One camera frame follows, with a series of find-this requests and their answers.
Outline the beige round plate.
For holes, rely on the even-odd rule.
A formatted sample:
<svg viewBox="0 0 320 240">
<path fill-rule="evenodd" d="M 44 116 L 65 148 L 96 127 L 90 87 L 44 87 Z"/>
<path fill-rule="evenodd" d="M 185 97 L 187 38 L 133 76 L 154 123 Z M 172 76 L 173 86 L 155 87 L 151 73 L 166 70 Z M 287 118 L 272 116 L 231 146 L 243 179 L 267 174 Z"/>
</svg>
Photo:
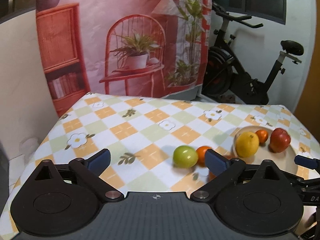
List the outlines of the beige round plate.
<svg viewBox="0 0 320 240">
<path fill-rule="evenodd" d="M 241 129 L 239 129 L 239 131 L 236 132 L 235 136 L 234 136 L 234 140 L 233 140 L 233 154 L 237 157 L 242 159 L 243 161 L 245 161 L 247 164 L 261 164 L 261 162 L 265 159 L 270 159 L 273 162 L 276 163 L 276 165 L 283 171 L 292 173 L 292 174 L 297 174 L 298 172 L 298 166 L 295 164 L 294 162 L 294 158 L 296 156 L 296 153 L 294 151 L 294 149 L 292 148 L 292 146 L 290 145 L 285 151 L 281 152 L 281 153 L 273 153 L 270 151 L 270 149 L 268 148 L 269 143 L 270 143 L 270 139 L 268 138 L 268 140 L 259 146 L 257 152 L 255 155 L 248 157 L 248 158 L 243 158 L 243 157 L 239 157 L 237 155 L 236 152 L 236 148 L 235 148 L 235 143 L 237 138 L 239 137 L 240 134 L 244 133 L 244 132 L 256 132 L 260 129 L 264 129 L 268 132 L 268 135 L 270 136 L 272 133 L 272 129 L 269 129 L 267 127 L 260 127 L 260 126 L 247 126 L 247 127 L 243 127 Z"/>
</svg>

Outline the orange tangerine behind apples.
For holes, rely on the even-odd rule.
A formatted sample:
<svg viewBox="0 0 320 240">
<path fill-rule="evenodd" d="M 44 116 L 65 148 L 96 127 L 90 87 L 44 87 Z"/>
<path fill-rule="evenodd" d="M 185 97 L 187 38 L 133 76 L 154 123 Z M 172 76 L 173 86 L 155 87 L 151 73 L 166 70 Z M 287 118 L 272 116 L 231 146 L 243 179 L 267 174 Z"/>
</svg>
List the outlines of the orange tangerine behind apples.
<svg viewBox="0 0 320 240">
<path fill-rule="evenodd" d="M 198 161 L 197 164 L 200 166 L 205 166 L 205 153 L 207 150 L 211 150 L 211 147 L 209 146 L 201 146 L 196 149 L 196 153 L 198 155 Z"/>
</svg>

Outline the printed pink backdrop cloth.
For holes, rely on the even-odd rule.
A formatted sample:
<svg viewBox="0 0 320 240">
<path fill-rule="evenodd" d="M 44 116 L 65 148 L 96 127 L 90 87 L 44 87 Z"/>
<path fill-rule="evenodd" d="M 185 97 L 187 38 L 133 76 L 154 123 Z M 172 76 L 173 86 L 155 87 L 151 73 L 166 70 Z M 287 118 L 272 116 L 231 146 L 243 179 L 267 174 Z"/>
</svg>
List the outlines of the printed pink backdrop cloth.
<svg viewBox="0 0 320 240">
<path fill-rule="evenodd" d="M 87 92 L 193 99 L 212 0 L 36 0 L 42 67 L 58 115 Z"/>
</svg>

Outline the red apple back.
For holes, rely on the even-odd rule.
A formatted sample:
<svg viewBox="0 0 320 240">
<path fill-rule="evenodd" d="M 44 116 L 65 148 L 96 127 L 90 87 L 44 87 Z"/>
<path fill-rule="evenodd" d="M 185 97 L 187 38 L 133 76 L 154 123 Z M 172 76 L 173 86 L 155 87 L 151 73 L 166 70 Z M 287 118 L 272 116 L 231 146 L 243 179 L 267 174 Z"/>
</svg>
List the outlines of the red apple back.
<svg viewBox="0 0 320 240">
<path fill-rule="evenodd" d="M 269 149 L 274 153 L 285 151 L 291 143 L 291 137 L 286 130 L 276 128 L 270 136 Z"/>
</svg>

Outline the green apple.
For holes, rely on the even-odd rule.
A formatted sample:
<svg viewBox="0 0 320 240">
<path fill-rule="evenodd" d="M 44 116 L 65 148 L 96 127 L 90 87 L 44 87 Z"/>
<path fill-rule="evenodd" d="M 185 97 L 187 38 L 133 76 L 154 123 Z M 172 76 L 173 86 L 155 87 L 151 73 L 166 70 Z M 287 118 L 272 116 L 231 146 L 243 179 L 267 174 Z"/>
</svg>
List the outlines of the green apple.
<svg viewBox="0 0 320 240">
<path fill-rule="evenodd" d="M 182 145 L 175 148 L 172 159 L 175 166 L 179 168 L 191 168 L 196 165 L 199 158 L 192 147 Z"/>
</svg>

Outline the wooden door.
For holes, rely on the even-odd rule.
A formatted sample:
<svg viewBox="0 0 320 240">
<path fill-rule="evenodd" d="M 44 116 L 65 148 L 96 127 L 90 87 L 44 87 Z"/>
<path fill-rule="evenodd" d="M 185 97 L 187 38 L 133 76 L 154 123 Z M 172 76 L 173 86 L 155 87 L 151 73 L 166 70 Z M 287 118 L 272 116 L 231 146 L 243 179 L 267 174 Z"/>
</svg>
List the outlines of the wooden door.
<svg viewBox="0 0 320 240">
<path fill-rule="evenodd" d="M 319 19 L 309 73 L 295 116 L 319 141 Z"/>
</svg>

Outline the small orange on plate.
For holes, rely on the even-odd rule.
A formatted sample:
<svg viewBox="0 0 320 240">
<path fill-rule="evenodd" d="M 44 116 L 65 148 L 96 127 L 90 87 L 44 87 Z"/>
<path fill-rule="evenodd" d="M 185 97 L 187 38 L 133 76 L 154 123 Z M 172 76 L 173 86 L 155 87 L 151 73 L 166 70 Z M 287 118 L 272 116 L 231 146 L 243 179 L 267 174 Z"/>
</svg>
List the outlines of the small orange on plate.
<svg viewBox="0 0 320 240">
<path fill-rule="evenodd" d="M 263 145 L 268 140 L 268 131 L 265 129 L 259 129 L 256 132 L 259 139 L 259 144 Z"/>
</svg>

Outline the black exercise bike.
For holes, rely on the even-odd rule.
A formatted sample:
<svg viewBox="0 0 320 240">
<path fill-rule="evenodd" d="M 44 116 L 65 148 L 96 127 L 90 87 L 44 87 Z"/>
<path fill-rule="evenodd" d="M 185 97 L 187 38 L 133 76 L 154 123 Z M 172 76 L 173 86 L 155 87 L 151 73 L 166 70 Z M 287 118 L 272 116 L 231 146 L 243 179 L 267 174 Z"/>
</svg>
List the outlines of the black exercise bike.
<svg viewBox="0 0 320 240">
<path fill-rule="evenodd" d="M 276 59 L 267 79 L 261 82 L 252 78 L 244 69 L 238 57 L 231 48 L 231 42 L 236 38 L 230 35 L 230 40 L 225 41 L 226 31 L 229 22 L 248 26 L 252 29 L 262 28 L 263 24 L 252 25 L 247 20 L 251 15 L 231 16 L 223 7 L 213 2 L 212 10 L 217 16 L 222 17 L 223 23 L 220 29 L 214 30 L 216 40 L 214 45 L 208 49 L 208 61 L 201 93 L 208 98 L 217 98 L 230 90 L 235 96 L 247 105 L 266 105 L 269 103 L 268 91 L 272 86 L 278 73 L 284 74 L 283 62 L 285 58 L 292 60 L 294 64 L 302 61 L 298 56 L 304 54 L 304 47 L 295 41 L 282 40 L 280 45 L 282 50 Z"/>
</svg>

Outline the yellow lemon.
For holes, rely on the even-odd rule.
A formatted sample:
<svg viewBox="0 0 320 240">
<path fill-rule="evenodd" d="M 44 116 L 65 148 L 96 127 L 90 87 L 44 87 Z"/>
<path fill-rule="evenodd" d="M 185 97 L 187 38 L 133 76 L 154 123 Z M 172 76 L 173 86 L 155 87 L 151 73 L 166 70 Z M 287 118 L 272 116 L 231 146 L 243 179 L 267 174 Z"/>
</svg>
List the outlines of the yellow lemon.
<svg viewBox="0 0 320 240">
<path fill-rule="evenodd" d="M 256 154 L 259 148 L 259 137 L 253 132 L 241 133 L 235 142 L 236 153 L 239 157 L 248 158 Z"/>
</svg>

